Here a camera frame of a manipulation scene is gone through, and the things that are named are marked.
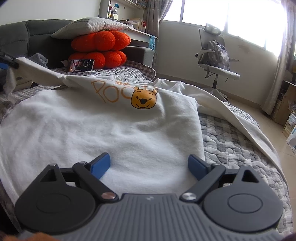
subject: bear nose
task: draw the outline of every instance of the bear nose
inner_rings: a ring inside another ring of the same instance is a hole
[[[141,104],[146,104],[147,100],[146,99],[140,99]]]

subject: baseboard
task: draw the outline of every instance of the baseboard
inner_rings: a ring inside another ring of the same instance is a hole
[[[208,85],[204,85],[204,84],[200,84],[200,83],[197,83],[197,82],[194,82],[194,81],[191,81],[191,80],[185,80],[185,79],[181,79],[181,78],[178,78],[178,77],[173,77],[173,76],[169,76],[169,75],[165,75],[165,74],[156,74],[155,76],[155,79],[157,78],[160,78],[160,79],[167,79],[167,80],[171,80],[171,81],[181,81],[181,82],[184,82],[186,84],[190,84],[190,85],[194,85],[196,87],[199,87],[199,88],[207,88],[207,87],[211,87],[211,86],[208,86]],[[223,91],[223,90],[219,90],[221,93],[225,94],[228,98],[232,99],[232,100],[236,100],[238,102],[241,102],[243,104],[246,104],[248,106],[251,106],[253,108],[256,108],[256,109],[261,109],[260,105],[257,104],[257,103],[254,103],[250,100],[247,100],[247,99],[244,99],[240,96],[237,96],[237,95],[234,95],[234,94],[231,94],[227,91]]]

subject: white pillow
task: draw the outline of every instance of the white pillow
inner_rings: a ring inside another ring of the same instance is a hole
[[[73,39],[80,35],[91,34],[100,30],[123,30],[128,26],[105,18],[88,17],[73,21],[62,27],[51,37],[56,39]]]

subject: chair post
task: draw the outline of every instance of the chair post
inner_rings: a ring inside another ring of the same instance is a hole
[[[214,83],[213,83],[213,86],[212,86],[213,89],[215,89],[216,86],[217,86],[217,79],[218,79],[218,76],[219,76],[219,75],[216,75],[216,78],[215,78],[215,80],[214,80]]]

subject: floor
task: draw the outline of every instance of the floor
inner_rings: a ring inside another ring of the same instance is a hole
[[[283,135],[283,126],[273,122],[268,115],[263,114],[259,109],[250,107],[243,103],[229,99],[231,105],[240,108],[249,113],[260,125],[261,131],[269,138],[280,157],[281,166],[284,175],[288,181],[289,196],[294,213],[296,217],[296,156],[286,142],[286,137]]]

